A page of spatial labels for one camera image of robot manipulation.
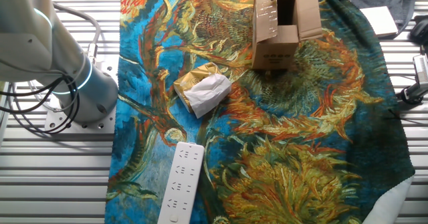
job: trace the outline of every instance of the sunflower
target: sunflower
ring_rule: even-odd
[[[280,146],[268,139],[217,175],[218,193],[234,223],[357,224],[341,214],[355,209],[345,200],[356,198],[358,175],[338,169],[341,151],[314,145]]]

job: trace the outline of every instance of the tissue box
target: tissue box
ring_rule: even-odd
[[[299,42],[322,37],[318,0],[255,0],[255,70],[293,70]]]
[[[231,82],[213,64],[204,64],[174,82],[175,92],[197,118],[214,109],[231,91]]]

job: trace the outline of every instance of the power strip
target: power strip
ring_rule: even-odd
[[[203,153],[203,146],[184,142],[177,144],[158,224],[190,223]]]

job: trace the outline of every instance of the cardboard box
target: cardboard box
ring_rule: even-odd
[[[292,70],[299,42],[321,36],[318,0],[255,0],[252,68]]]

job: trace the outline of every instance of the sunflower painting fabric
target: sunflower painting fabric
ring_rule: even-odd
[[[414,175],[370,25],[319,4],[323,37],[266,74],[249,68],[253,0],[121,0],[106,223],[157,223],[178,141],[205,147],[191,223],[363,223]],[[207,62],[232,91],[196,119],[173,82]]]

